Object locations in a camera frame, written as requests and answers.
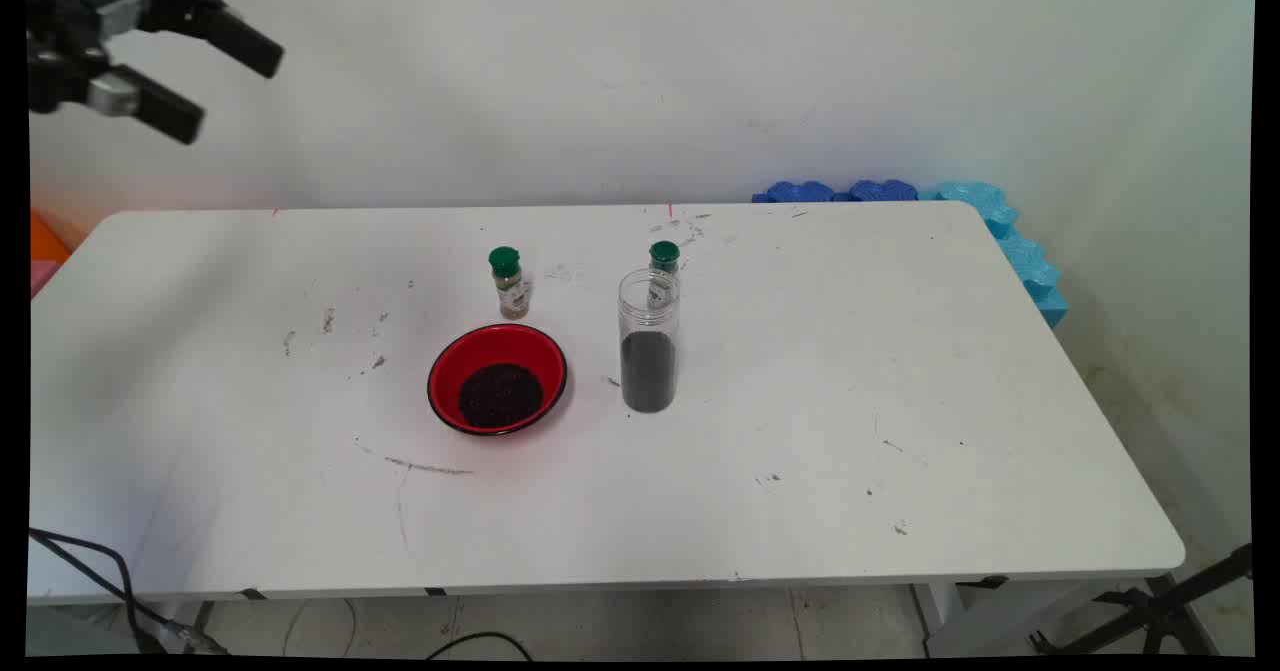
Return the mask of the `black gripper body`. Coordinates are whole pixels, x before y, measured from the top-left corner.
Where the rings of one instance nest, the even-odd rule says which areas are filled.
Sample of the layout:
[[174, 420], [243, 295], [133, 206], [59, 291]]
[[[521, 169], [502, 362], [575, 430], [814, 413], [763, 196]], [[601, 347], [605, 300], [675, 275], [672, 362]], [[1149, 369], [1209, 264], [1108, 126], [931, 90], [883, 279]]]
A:
[[152, 0], [28, 0], [28, 110], [79, 102], [101, 115], [154, 115], [159, 88], [113, 64], [106, 42], [140, 27]]

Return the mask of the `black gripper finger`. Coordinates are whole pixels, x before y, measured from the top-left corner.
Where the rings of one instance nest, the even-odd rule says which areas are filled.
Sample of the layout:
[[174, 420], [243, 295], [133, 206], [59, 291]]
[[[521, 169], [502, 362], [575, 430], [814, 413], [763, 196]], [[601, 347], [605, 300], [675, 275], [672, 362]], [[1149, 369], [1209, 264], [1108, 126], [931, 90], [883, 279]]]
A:
[[88, 79], [84, 105], [108, 118], [132, 118], [178, 143], [195, 143], [205, 110], [127, 65]]
[[142, 0], [133, 27], [201, 38], [264, 78], [276, 74], [284, 47], [252, 28], [225, 0]]

